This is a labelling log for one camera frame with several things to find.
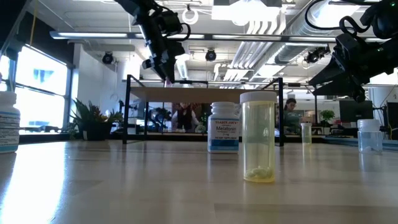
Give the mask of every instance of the woman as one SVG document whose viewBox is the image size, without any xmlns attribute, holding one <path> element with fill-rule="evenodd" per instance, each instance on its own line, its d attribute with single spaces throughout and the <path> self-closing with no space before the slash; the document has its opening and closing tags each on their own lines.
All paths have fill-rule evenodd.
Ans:
<svg viewBox="0 0 398 224">
<path fill-rule="evenodd" d="M 186 132 L 193 132 L 192 124 L 200 124 L 190 103 L 180 103 L 180 109 L 172 116 L 172 123 L 177 123 L 177 129 L 185 129 Z"/>
<path fill-rule="evenodd" d="M 288 127 L 288 132 L 297 133 L 300 130 L 300 116 L 293 112 L 297 101 L 289 98 L 284 108 L 284 126 Z"/>
</svg>

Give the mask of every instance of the bottle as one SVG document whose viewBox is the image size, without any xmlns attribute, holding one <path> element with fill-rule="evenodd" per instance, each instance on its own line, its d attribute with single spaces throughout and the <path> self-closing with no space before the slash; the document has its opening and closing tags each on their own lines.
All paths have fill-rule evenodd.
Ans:
<svg viewBox="0 0 398 224">
<path fill-rule="evenodd" d="M 17 95 L 0 91 L 0 153 L 15 152 L 19 144 L 19 121 L 21 114 L 14 107 Z"/>
<path fill-rule="evenodd" d="M 275 181 L 276 93 L 254 91 L 241 94 L 243 179 Z"/>
<path fill-rule="evenodd" d="M 301 137 L 303 142 L 303 147 L 312 145 L 312 124 L 311 123 L 301 123 Z"/>
<path fill-rule="evenodd" d="M 239 117 L 232 102 L 214 102 L 208 118 L 208 152 L 239 152 Z"/>
<path fill-rule="evenodd" d="M 377 119 L 358 120 L 358 148 L 362 153 L 381 154 L 383 149 L 383 134 Z"/>
</svg>

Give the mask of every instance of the ceiling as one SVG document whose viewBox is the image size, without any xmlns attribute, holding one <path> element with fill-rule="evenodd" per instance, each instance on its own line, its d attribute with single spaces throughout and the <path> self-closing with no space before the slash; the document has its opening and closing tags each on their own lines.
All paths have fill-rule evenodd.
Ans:
<svg viewBox="0 0 398 224">
<path fill-rule="evenodd" d="M 201 0 L 202 6 L 192 6 L 192 8 L 202 9 L 210 13 L 212 0 Z M 296 0 L 295 6 L 287 8 L 287 22 L 294 17 L 299 10 L 308 3 L 308 0 Z M 37 9 L 37 17 L 48 25 L 59 31 L 80 31 L 80 32 L 139 32 L 138 27 L 130 26 L 131 16 L 128 15 L 119 4 L 103 3 L 101 1 L 76 1 L 76 0 L 38 0 L 36 4 L 32 1 L 29 11 L 34 12 Z M 184 5 L 167 5 L 171 10 L 176 10 L 179 14 L 185 8 Z M 363 9 L 359 13 L 354 13 L 353 17 L 358 20 Z M 236 26 L 231 21 L 211 20 L 211 16 L 205 13 L 199 13 L 199 20 L 191 26 L 193 33 L 215 33 L 215 34 L 242 34 L 248 29 L 248 26 Z M 148 51 L 142 40 L 90 40 L 87 43 L 89 47 L 95 49 L 102 45 L 134 45 L 136 54 L 142 59 L 147 58 Z M 187 61 L 189 70 L 202 70 L 203 76 L 195 75 L 195 78 L 204 80 L 209 78 L 206 72 L 212 72 L 215 62 L 206 62 L 205 53 L 207 49 L 215 49 L 217 60 L 225 60 L 226 63 L 234 58 L 240 42 L 223 41 L 186 41 L 192 59 Z M 104 52 L 93 51 L 92 55 L 101 58 Z M 115 52 L 118 60 L 125 60 L 131 56 L 131 52 Z M 310 66 L 303 61 L 303 56 L 298 57 L 292 64 L 297 66 L 285 67 L 280 73 L 285 82 L 307 81 L 310 77 L 317 74 L 325 65 L 330 57 L 320 60 L 317 64 Z M 146 78 L 156 78 L 151 71 L 142 71 Z"/>
</svg>

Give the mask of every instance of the yellow translucent pill bottle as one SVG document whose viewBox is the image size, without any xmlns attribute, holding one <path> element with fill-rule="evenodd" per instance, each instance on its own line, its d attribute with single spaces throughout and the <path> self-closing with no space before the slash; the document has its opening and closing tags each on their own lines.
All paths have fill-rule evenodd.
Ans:
<svg viewBox="0 0 398 224">
<path fill-rule="evenodd" d="M 243 93 L 242 144 L 243 175 L 251 182 L 275 181 L 275 102 L 276 93 Z"/>
</svg>

